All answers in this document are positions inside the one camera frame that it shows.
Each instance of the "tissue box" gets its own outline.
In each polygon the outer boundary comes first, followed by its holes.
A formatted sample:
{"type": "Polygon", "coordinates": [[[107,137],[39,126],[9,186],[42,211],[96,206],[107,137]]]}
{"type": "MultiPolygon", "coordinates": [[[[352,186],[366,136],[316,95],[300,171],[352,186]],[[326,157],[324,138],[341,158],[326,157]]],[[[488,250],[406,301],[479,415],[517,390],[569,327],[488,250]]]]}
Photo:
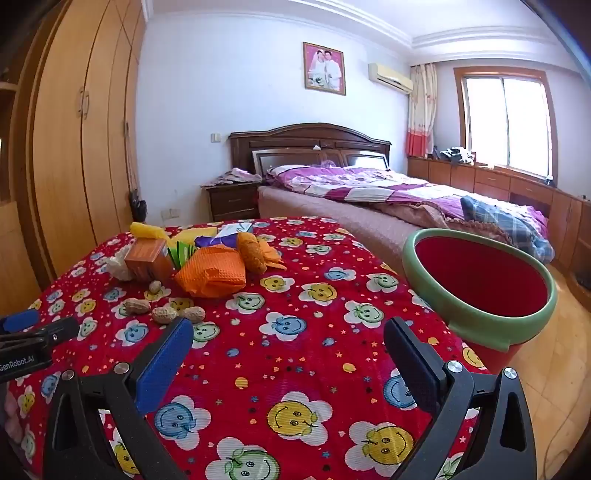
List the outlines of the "tissue box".
{"type": "Polygon", "coordinates": [[[174,270],[166,240],[138,238],[125,256],[125,264],[138,281],[168,280],[174,270]]]}

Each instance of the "wall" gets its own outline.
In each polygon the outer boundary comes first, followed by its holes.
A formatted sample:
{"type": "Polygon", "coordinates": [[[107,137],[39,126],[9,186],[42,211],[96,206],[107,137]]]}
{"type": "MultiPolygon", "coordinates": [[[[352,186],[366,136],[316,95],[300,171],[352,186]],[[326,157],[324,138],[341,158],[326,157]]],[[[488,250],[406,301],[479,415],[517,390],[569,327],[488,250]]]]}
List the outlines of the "wall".
{"type": "Polygon", "coordinates": [[[581,75],[543,63],[521,60],[462,60],[437,63],[437,116],[434,143],[440,149],[460,144],[455,67],[500,65],[544,70],[556,113],[558,186],[573,195],[591,196],[591,89],[581,75]]]}
{"type": "Polygon", "coordinates": [[[200,185],[231,168],[231,132],[329,122],[390,140],[391,166],[406,171],[408,97],[368,79],[377,61],[408,65],[381,47],[320,26],[245,15],[162,15],[150,20],[139,61],[139,185],[150,223],[209,221],[200,185]],[[302,42],[345,54],[347,95],[304,88],[302,42]],[[210,143],[210,134],[222,143],[210,143]]]}

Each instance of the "curtain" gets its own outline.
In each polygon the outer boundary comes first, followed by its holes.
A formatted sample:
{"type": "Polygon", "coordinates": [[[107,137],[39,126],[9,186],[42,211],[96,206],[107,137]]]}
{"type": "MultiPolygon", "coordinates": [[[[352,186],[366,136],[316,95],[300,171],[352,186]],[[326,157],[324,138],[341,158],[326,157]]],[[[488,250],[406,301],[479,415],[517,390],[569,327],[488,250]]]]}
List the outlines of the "curtain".
{"type": "Polygon", "coordinates": [[[426,157],[433,153],[433,125],[437,110],[437,72],[435,64],[410,69],[413,92],[408,103],[407,155],[426,157]]]}

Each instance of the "orange cloth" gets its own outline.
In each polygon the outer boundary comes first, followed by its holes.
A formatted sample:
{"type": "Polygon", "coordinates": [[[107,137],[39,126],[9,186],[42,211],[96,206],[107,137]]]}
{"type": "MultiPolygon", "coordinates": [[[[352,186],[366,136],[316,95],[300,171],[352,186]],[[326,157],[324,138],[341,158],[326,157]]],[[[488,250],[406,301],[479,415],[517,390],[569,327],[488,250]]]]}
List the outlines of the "orange cloth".
{"type": "Polygon", "coordinates": [[[262,275],[267,271],[261,246],[252,233],[238,232],[236,236],[236,249],[244,260],[244,265],[249,272],[262,275]]]}
{"type": "Polygon", "coordinates": [[[261,246],[262,256],[265,258],[267,267],[280,268],[281,270],[287,270],[285,265],[281,265],[283,260],[281,255],[271,245],[264,240],[259,240],[261,246]]]}
{"type": "Polygon", "coordinates": [[[193,297],[216,299],[246,285],[246,269],[237,250],[214,245],[197,250],[174,279],[193,297]]]}

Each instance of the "yellow toy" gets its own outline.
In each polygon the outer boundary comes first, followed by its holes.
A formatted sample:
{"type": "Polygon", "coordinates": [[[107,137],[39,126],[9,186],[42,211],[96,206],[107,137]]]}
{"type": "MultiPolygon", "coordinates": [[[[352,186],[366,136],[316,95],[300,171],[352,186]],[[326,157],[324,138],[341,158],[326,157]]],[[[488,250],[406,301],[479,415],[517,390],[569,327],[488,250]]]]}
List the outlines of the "yellow toy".
{"type": "Polygon", "coordinates": [[[166,240],[166,246],[169,248],[176,248],[177,242],[194,245],[195,239],[198,236],[217,235],[217,228],[210,226],[205,228],[189,228],[170,238],[162,227],[146,225],[145,223],[139,222],[133,222],[129,226],[129,231],[136,238],[162,238],[163,240],[166,240]]]}

